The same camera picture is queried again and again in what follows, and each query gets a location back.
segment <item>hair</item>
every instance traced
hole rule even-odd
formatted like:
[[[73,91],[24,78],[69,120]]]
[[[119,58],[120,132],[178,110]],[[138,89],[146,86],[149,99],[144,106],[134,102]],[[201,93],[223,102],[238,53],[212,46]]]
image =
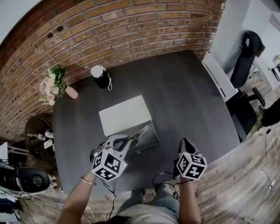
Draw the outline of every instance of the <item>hair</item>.
[[[130,224],[132,222],[131,217],[125,216],[114,216],[112,219],[105,221],[105,222],[97,222],[95,224]]]

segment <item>dark gray table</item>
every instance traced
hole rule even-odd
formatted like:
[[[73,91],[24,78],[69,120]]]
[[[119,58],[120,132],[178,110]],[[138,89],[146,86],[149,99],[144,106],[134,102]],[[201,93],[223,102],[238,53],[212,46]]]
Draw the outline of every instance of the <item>dark gray table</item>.
[[[99,111],[143,95],[160,143],[128,155],[128,167],[115,181],[116,192],[152,186],[152,178],[173,171],[179,142],[190,139],[206,157],[218,159],[239,145],[238,136],[212,79],[192,51],[141,59],[108,70],[113,90],[93,77],[76,82],[77,99],[64,95],[54,106],[56,161],[65,194],[91,167],[89,152],[104,142]],[[156,180],[170,180],[162,175]],[[95,196],[108,193],[99,184]]]

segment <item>white lid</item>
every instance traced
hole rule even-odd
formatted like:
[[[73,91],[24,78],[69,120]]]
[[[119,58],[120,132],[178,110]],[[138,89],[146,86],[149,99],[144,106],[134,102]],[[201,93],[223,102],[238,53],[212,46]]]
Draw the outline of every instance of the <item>white lid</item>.
[[[103,74],[103,70],[105,70],[105,68],[103,66],[96,65],[96,66],[92,67],[91,74],[93,77],[98,78]]]

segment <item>white wall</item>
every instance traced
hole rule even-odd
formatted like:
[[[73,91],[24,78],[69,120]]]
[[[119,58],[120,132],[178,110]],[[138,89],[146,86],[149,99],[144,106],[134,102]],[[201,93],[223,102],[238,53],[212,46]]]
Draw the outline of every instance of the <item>white wall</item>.
[[[273,12],[276,14],[280,12],[273,0],[227,0],[224,15],[211,48],[214,58],[225,73],[235,65],[240,55],[241,41],[245,31],[256,32],[262,40],[266,35],[266,39],[263,40],[264,45],[265,42],[272,41],[275,44],[276,40],[272,40],[273,37],[267,34],[268,24],[277,21],[276,17],[273,17]]]
[[[0,0],[0,44],[17,22],[41,0]]]

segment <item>wooden floor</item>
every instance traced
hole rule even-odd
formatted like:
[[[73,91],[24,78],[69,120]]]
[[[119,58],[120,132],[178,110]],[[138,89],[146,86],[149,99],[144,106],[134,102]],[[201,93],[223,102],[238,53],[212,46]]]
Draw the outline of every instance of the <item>wooden floor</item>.
[[[248,80],[246,91],[250,92],[255,84],[261,92],[265,91],[259,75]],[[280,89],[268,94],[267,106],[272,105],[279,97]],[[257,112],[258,106],[258,102],[253,103]],[[280,172],[280,127],[273,129],[268,135],[267,130],[268,128],[261,128],[256,124],[245,142],[211,163],[207,172],[196,182],[196,195],[203,223],[245,224],[244,217],[254,218],[258,224],[280,223],[280,180],[277,175]],[[268,160],[265,157],[265,144]],[[262,169],[267,172],[271,181],[275,180],[272,190],[269,190],[270,182]],[[129,195],[129,192],[125,192],[118,196],[115,210]],[[150,190],[147,200],[153,195]],[[60,189],[55,189],[35,196],[32,200],[22,201],[22,223],[56,223],[65,198]],[[85,215],[92,222],[105,219],[112,208],[111,199],[112,196],[108,194],[101,200],[90,200]],[[82,223],[90,221],[83,217]]]

